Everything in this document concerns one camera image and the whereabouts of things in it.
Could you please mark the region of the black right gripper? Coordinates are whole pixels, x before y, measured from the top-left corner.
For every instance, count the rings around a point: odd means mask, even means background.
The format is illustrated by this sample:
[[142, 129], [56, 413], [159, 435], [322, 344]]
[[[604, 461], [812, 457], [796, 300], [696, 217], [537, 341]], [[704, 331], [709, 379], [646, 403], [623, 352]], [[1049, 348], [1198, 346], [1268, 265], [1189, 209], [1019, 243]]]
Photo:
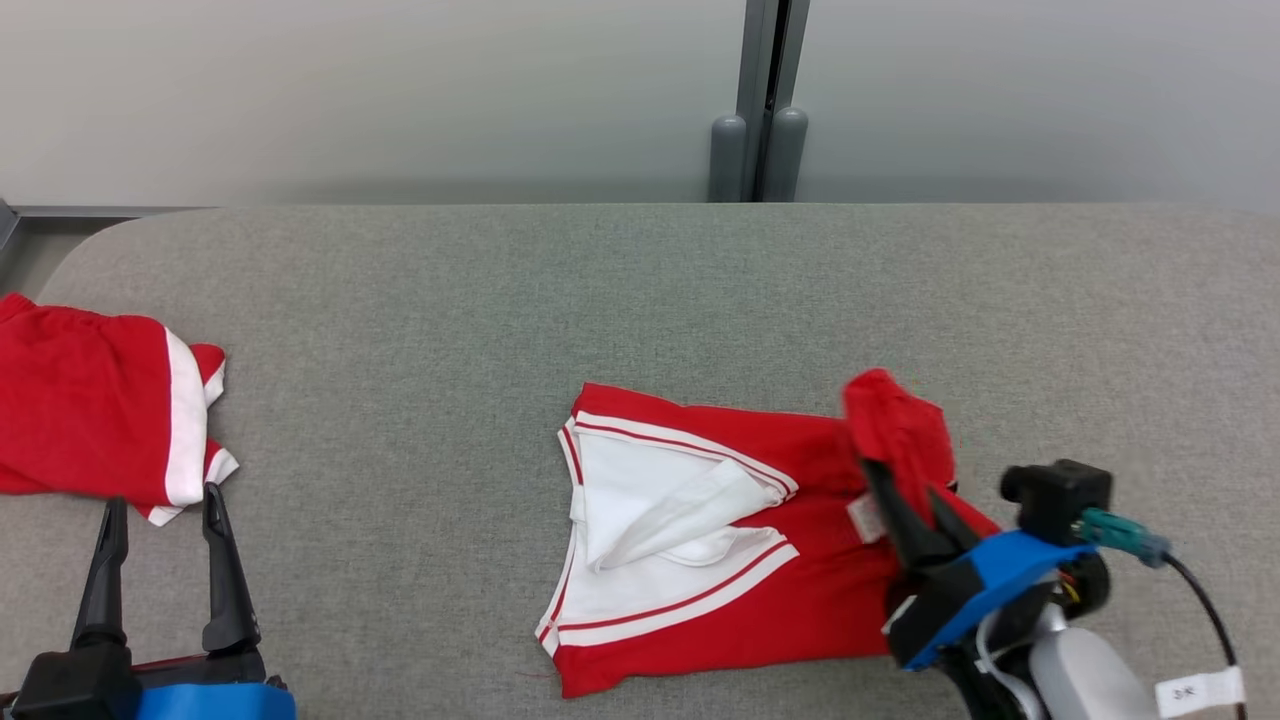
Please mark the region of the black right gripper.
[[940, 641], [938, 634], [986, 588], [970, 556], [989, 537], [950, 503], [954, 493], [927, 487], [932, 529], [900, 493], [887, 464], [869, 459], [860, 464], [901, 568], [884, 596], [882, 634], [890, 655], [909, 671], [977, 671], [973, 630], [951, 641]]

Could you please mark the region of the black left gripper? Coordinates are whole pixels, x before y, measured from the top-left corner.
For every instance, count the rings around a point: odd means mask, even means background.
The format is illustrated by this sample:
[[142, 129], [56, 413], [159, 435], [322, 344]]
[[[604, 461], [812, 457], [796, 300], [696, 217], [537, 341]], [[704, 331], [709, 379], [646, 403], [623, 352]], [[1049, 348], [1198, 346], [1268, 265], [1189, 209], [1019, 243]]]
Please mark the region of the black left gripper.
[[[127, 646], [123, 628], [122, 569], [129, 552], [124, 497], [104, 509], [84, 591], [72, 637], [72, 648], [93, 644]], [[220, 486], [204, 484], [202, 534], [207, 546], [209, 621], [197, 653], [136, 664], [132, 675], [145, 689], [168, 685], [268, 684], [257, 646], [260, 626], [244, 577]]]

